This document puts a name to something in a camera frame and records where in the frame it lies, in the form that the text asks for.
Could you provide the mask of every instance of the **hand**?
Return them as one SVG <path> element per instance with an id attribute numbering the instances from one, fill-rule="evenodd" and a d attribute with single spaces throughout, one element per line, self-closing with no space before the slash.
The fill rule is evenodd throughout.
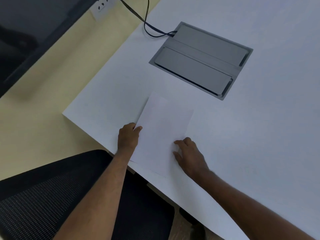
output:
<path id="1" fill-rule="evenodd" d="M 174 157 L 191 179 L 197 182 L 203 173 L 210 171 L 197 145 L 189 137 L 184 140 L 176 140 L 174 144 L 178 145 L 182 151 L 182 157 L 178 152 L 173 152 Z"/>
<path id="2" fill-rule="evenodd" d="M 134 153 L 134 149 L 138 145 L 139 133 L 142 130 L 142 126 L 139 126 L 134 130 L 135 126 L 135 123 L 130 123 L 119 130 L 117 153 L 125 153 L 130 156 Z"/>

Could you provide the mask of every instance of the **black cable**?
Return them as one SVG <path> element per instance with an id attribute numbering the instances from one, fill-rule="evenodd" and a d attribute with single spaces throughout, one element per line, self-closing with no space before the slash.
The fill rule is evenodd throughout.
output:
<path id="1" fill-rule="evenodd" d="M 124 5 L 130 12 L 132 12 L 135 16 L 138 17 L 138 19 L 140 19 L 140 20 L 144 23 L 144 24 L 143 24 L 144 30 L 146 31 L 146 33 L 147 33 L 149 36 L 154 37 L 154 38 L 159 38 L 159 37 L 163 37 L 163 36 L 166 36 L 166 35 L 168 35 L 168 36 L 170 36 L 170 37 L 173 37 L 173 36 L 174 36 L 173 33 L 176 33 L 176 32 L 177 32 L 177 31 L 171 31 L 171 32 L 169 32 L 169 33 L 165 33 L 165 32 L 163 32 L 163 31 L 161 31 L 160 29 L 157 29 L 157 28 L 155 28 L 154 26 L 152 26 L 152 25 L 150 25 L 150 24 L 147 23 L 147 16 L 148 16 L 148 11 L 149 11 L 150 0 L 148 0 L 148 7 L 147 7 L 147 9 L 146 9 L 146 17 L 145 17 L 145 19 L 143 19 L 135 10 L 133 10 L 127 3 L 125 3 L 124 0 L 120 0 L 120 1 L 123 3 L 123 5 Z M 154 35 L 150 34 L 150 33 L 146 30 L 146 25 L 147 25 L 148 27 L 150 27 L 151 29 L 153 29 L 154 31 L 156 31 L 156 32 L 158 32 L 158 33 L 160 33 L 160 34 L 162 34 L 162 35 L 154 36 Z"/>

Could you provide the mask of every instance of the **person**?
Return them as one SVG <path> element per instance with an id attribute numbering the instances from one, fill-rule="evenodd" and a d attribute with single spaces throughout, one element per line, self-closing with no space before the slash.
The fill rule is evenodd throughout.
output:
<path id="1" fill-rule="evenodd" d="M 138 145 L 142 127 L 123 126 L 118 151 L 100 178 L 75 207 L 54 240 L 111 239 L 126 169 Z M 250 240 L 311 240 L 314 238 L 259 202 L 238 191 L 212 172 L 197 145 L 189 137 L 174 142 L 173 152 L 183 171 L 230 215 Z"/>

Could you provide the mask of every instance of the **power socket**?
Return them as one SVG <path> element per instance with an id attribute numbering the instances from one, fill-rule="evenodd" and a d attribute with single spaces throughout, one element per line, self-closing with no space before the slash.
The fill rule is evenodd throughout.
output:
<path id="1" fill-rule="evenodd" d="M 96 21 L 99 21 L 102 19 L 103 16 L 105 16 L 114 6 L 117 0 L 97 0 L 91 7 L 90 11 L 92 15 L 94 16 L 94 19 Z"/>

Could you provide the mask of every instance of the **sheet of paper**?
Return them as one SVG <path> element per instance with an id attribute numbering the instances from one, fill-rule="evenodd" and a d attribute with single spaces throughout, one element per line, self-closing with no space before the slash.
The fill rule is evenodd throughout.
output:
<path id="1" fill-rule="evenodd" d="M 193 110 L 181 108 L 152 93 L 136 126 L 142 126 L 139 143 L 131 161 L 166 177 L 170 171 L 175 140 L 185 138 Z"/>

